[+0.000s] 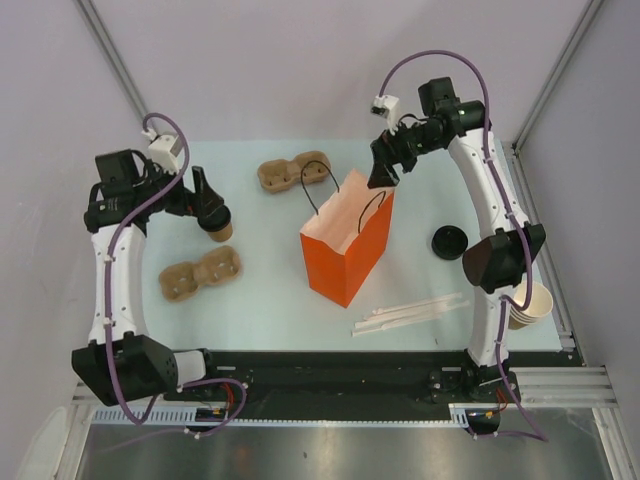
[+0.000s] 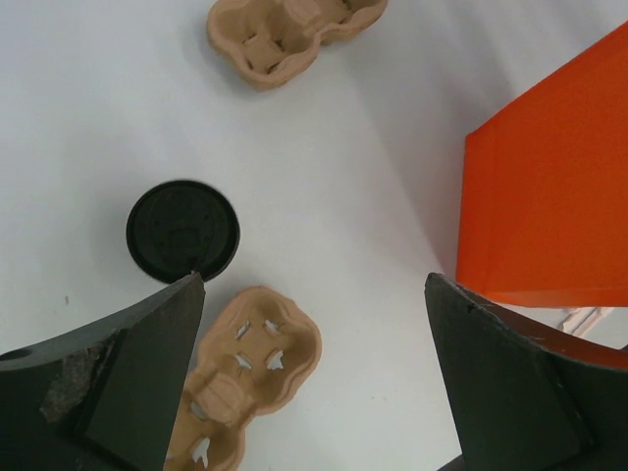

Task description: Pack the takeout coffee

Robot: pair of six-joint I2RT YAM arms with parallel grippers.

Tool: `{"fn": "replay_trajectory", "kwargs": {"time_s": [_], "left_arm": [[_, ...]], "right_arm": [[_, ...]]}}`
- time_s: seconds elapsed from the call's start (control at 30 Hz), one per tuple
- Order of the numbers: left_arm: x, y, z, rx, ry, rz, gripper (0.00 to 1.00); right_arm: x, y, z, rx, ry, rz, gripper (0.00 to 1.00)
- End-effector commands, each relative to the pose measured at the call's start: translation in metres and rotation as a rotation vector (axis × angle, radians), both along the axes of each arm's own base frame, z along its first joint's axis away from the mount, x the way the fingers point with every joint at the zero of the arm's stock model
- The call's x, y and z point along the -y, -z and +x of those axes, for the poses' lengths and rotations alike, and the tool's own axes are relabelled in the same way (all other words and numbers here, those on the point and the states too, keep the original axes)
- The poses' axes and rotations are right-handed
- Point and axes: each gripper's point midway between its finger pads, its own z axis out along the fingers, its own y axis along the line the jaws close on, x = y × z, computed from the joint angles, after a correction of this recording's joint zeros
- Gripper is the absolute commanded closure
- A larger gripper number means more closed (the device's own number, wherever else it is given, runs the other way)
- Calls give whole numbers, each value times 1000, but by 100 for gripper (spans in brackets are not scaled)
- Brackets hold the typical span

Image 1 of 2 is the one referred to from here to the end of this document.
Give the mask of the brown pulp cup carrier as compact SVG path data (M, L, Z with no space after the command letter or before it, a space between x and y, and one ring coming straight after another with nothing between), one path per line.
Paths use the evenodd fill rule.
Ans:
M196 262L181 262L158 276L161 293L169 302L182 302L203 287L218 287L236 279L242 271L238 252L230 246L211 250Z

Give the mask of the orange paper bag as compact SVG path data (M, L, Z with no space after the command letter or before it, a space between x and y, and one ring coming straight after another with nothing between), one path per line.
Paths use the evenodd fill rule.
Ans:
M367 183L351 170L300 230L309 287L344 308L384 254L391 229L394 189Z

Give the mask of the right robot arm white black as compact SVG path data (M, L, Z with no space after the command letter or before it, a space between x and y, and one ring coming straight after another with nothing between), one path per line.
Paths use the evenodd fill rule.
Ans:
M484 401L509 383L505 343L508 314L523 311L533 297L533 262L546 232L523 212L498 163L489 118L489 99L463 102L450 78L419 89L423 118L401 121L398 98L379 93L372 114L387 128L370 145L371 189L394 187L397 166L409 173L419 157L445 150L460 171L477 216L480 240L462 255L463 271L474 288L470 343L460 373L460 390Z

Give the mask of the brown paper coffee cup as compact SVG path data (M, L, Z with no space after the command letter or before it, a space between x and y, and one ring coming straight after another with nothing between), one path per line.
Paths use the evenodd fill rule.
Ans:
M233 235L233 226L231 222L227 222L217 229L207 230L206 233L214 242L223 243L228 241Z

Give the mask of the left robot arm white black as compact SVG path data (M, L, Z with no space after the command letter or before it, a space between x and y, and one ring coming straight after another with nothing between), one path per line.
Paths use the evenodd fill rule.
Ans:
M95 158L94 184L84 223L96 260L96 302L87 346L71 354L74 372L106 406L163 395L186 386L197 398L214 397L221 376L206 366L203 349L174 351L152 339L142 299L142 260L151 215L193 217L212 233L231 224L223 198L200 166L187 188L138 150Z

